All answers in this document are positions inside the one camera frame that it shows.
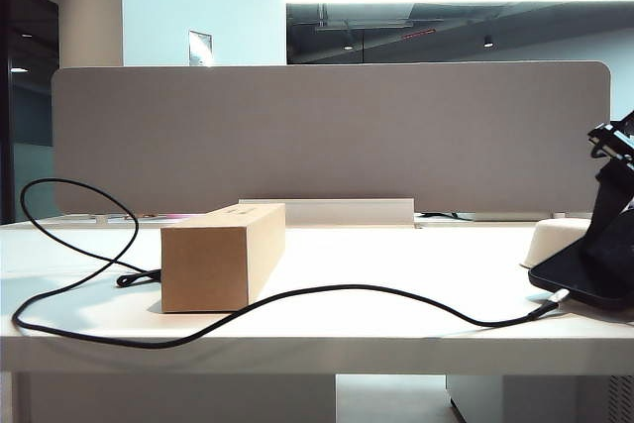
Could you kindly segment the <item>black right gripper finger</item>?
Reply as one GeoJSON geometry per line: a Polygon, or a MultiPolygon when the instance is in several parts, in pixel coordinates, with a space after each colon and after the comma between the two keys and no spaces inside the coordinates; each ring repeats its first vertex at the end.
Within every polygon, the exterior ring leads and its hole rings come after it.
{"type": "Polygon", "coordinates": [[[599,188],[590,225],[581,239],[581,257],[612,269],[633,268],[633,169],[608,163],[597,175],[599,188]]]}
{"type": "Polygon", "coordinates": [[[593,159],[610,157],[629,168],[633,167],[632,114],[628,114],[618,121],[602,123],[587,135],[593,144],[590,152],[593,159]]]}

